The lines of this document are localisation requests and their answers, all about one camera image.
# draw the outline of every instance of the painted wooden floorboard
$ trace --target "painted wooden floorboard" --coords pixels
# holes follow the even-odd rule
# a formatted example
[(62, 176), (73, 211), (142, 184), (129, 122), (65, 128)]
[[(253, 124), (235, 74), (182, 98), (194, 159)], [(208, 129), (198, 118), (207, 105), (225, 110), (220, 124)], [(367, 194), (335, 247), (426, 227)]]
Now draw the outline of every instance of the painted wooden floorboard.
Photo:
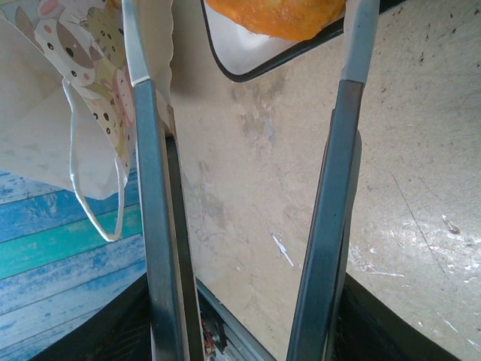
[(21, 199), (42, 196), (60, 188), (15, 174), (0, 171), (0, 205)]
[[(88, 199), (94, 214), (104, 214), (118, 208), (118, 195), (102, 201)], [(131, 173), (125, 192), (125, 206), (138, 200), (137, 173)], [(67, 190), (48, 193), (0, 207), (0, 243), (56, 228), (86, 218), (75, 194)]]
[(141, 235), (134, 235), (0, 280), (0, 316), (129, 267), (144, 258), (144, 240)]
[(58, 326), (0, 350), (0, 361), (26, 361), (72, 332), (100, 310), (83, 314)]
[[(112, 232), (115, 227), (116, 213), (114, 211), (98, 217), (108, 232)], [(123, 237), (137, 235), (141, 230), (140, 206), (127, 207), (124, 212)], [(0, 279), (105, 245), (106, 241), (89, 220), (3, 242), (0, 243)]]
[(9, 345), (35, 336), (103, 307), (145, 272), (139, 262), (107, 276), (0, 316), (0, 353)]

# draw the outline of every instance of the white string handle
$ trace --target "white string handle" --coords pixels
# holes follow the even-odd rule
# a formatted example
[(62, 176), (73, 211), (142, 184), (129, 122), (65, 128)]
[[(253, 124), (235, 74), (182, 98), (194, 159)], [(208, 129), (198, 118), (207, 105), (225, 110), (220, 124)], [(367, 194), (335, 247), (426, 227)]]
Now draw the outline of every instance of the white string handle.
[(102, 236), (102, 238), (107, 242), (113, 242), (119, 239), (120, 233), (122, 232), (122, 224), (123, 224), (123, 207), (124, 207), (124, 189), (123, 189), (123, 182), (122, 182), (122, 164), (120, 163), (119, 157), (116, 155), (115, 157), (115, 168), (117, 172), (117, 185), (118, 185), (118, 192), (119, 192), (119, 207), (117, 211), (117, 222), (115, 225), (115, 233), (108, 234), (102, 228), (100, 223), (97, 221), (94, 213), (90, 209), (89, 205), (85, 197), (83, 196), (82, 191), (80, 190), (80, 180), (78, 174), (78, 162), (77, 162), (77, 153), (75, 151), (75, 134), (77, 132), (77, 108), (75, 107), (74, 99), (72, 98), (72, 94), (69, 88), (70, 82), (63, 78), (62, 86), (63, 91), (65, 92), (65, 96), (67, 97), (68, 103), (70, 105), (71, 110), (71, 119), (70, 119), (70, 155), (69, 155), (69, 171), (70, 171), (70, 180), (72, 182), (72, 186), (74, 188), (75, 196), (77, 197), (78, 202), (82, 206), (83, 210), (85, 211), (87, 217), (89, 218), (90, 222), (92, 222), (93, 226), (97, 229), (98, 233)]

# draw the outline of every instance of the cartoon print bag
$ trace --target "cartoon print bag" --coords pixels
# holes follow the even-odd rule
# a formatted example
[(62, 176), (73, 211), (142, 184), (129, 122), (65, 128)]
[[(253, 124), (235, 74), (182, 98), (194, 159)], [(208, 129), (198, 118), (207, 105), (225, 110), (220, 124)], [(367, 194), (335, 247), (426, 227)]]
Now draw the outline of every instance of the cartoon print bag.
[[(0, 168), (73, 190), (97, 230), (115, 241), (135, 146), (119, 2), (0, 0), (0, 21)], [(115, 192), (119, 214), (108, 235), (84, 194)]]

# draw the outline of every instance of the floor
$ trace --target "floor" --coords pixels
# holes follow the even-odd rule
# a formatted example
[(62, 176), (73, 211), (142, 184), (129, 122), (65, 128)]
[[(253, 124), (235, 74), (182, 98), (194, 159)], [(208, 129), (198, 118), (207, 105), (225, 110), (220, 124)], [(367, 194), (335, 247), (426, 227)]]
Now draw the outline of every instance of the floor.
[[(89, 203), (112, 229), (117, 197)], [(31, 358), (145, 272), (138, 203), (133, 171), (123, 239), (108, 244), (73, 193), (0, 171), (0, 360)]]
[[(407, 0), (381, 16), (348, 265), (413, 327), (471, 360), (481, 359), (479, 11), (479, 0)], [(239, 84), (213, 60), (199, 0), (174, 1), (174, 24), (195, 270), (283, 359), (343, 39)]]

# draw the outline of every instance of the concrete floor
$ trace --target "concrete floor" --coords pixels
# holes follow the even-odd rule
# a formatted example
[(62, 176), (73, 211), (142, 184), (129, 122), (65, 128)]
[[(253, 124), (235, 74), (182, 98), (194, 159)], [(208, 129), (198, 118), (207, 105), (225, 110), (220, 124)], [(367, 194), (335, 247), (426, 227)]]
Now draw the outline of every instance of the concrete floor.
[[(478, 0), (408, 0), (380, 18), (348, 265), (408, 323), (472, 360), (481, 358), (479, 10)], [(343, 39), (236, 84), (213, 61), (199, 0), (174, 1), (174, 24), (195, 271), (282, 359)]]

